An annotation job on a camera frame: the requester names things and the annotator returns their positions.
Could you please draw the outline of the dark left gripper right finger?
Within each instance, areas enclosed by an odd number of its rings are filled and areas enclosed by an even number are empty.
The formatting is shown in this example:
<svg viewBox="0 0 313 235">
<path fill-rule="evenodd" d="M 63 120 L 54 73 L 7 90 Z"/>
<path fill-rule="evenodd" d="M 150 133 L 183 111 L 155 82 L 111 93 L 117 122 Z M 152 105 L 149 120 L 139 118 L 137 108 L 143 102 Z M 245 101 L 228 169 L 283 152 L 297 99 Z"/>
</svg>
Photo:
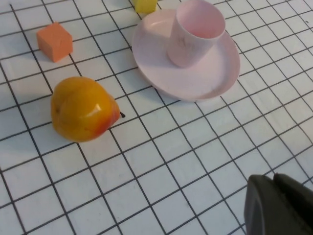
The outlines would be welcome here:
<svg viewBox="0 0 313 235">
<path fill-rule="evenodd" d="M 313 191 L 286 174 L 276 173 L 273 181 L 297 214 L 312 223 Z"/>
</svg>

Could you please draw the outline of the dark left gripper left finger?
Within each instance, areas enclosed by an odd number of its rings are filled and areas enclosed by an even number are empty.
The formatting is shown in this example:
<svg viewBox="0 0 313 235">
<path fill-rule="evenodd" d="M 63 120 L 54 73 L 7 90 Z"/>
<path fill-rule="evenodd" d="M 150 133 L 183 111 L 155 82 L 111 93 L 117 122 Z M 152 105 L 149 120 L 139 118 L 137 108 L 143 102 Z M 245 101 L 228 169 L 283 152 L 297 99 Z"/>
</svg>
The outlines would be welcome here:
<svg viewBox="0 0 313 235">
<path fill-rule="evenodd" d="M 311 235 L 306 223 L 291 207 L 273 178 L 251 175 L 248 179 L 244 219 L 248 235 Z"/>
</svg>

